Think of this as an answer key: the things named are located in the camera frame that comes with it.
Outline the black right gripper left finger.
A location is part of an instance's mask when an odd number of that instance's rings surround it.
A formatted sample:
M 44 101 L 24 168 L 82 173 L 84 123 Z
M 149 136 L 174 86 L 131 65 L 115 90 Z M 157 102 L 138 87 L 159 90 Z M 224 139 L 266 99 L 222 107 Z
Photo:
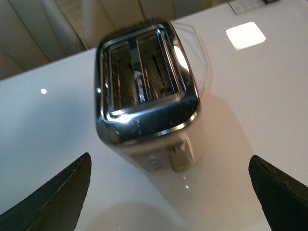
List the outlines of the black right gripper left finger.
M 27 198 L 1 214 L 2 231 L 75 230 L 90 185 L 91 156 L 84 153 Z

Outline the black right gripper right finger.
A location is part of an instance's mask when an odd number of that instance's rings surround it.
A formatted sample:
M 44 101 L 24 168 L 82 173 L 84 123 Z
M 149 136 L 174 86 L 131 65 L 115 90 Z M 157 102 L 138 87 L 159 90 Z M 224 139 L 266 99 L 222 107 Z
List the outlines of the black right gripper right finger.
M 251 157 L 252 187 L 273 231 L 308 229 L 308 187 L 261 157 Z

